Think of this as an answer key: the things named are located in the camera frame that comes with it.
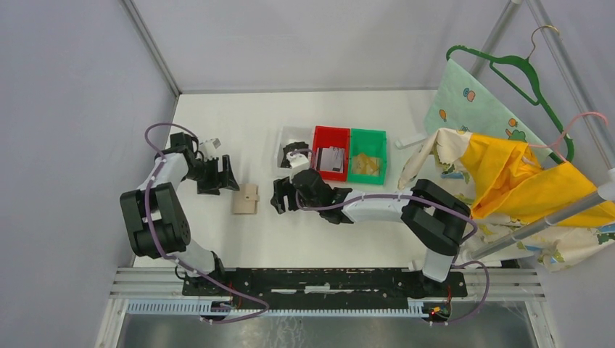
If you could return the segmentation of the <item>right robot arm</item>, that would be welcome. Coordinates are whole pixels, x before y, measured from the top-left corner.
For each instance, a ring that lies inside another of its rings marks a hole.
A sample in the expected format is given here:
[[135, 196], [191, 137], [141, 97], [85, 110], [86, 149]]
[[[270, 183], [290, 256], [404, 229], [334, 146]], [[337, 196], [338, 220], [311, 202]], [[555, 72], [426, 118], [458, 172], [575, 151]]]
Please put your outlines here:
[[475, 231], [469, 207], [427, 179], [397, 193], [368, 193], [327, 184], [314, 170], [273, 182], [271, 206], [279, 214], [287, 211], [317, 212], [329, 223], [354, 224], [366, 221], [402, 223], [426, 247], [419, 287], [429, 296], [447, 288], [448, 273], [465, 239], [466, 227]]

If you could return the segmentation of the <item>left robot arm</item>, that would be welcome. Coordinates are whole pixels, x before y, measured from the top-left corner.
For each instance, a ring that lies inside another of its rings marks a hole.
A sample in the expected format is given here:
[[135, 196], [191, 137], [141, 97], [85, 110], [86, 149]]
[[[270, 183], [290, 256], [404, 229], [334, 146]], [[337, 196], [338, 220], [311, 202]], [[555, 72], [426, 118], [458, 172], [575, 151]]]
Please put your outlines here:
[[188, 133], [170, 136], [170, 147], [155, 157], [149, 177], [135, 190], [120, 196], [120, 208], [133, 253], [138, 257], [164, 259], [200, 278], [210, 295], [222, 294], [228, 276], [219, 256], [191, 238], [191, 229], [177, 188], [193, 181], [198, 194], [219, 195], [239, 190], [230, 157], [207, 157]]

